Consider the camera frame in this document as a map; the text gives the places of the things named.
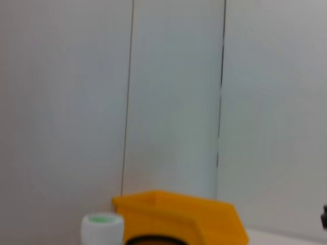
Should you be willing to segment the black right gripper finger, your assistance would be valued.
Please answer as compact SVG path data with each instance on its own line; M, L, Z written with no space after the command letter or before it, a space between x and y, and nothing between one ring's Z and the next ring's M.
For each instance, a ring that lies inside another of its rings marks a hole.
M327 204L323 206L323 214L320 216L322 227L327 229Z

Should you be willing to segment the clear green-label water bottle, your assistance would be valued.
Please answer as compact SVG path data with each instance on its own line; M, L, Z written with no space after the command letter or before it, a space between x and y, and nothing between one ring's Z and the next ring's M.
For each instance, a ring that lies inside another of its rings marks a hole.
M118 214L88 214L81 222L81 245L123 245L124 230L124 218Z

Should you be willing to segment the yellow plastic bin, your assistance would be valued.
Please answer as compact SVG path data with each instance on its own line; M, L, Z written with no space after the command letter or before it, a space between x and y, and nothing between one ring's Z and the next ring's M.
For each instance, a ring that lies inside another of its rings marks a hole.
M146 235L171 237L187 245L248 245L235 207L226 202L162 190L114 197L124 218L124 241Z

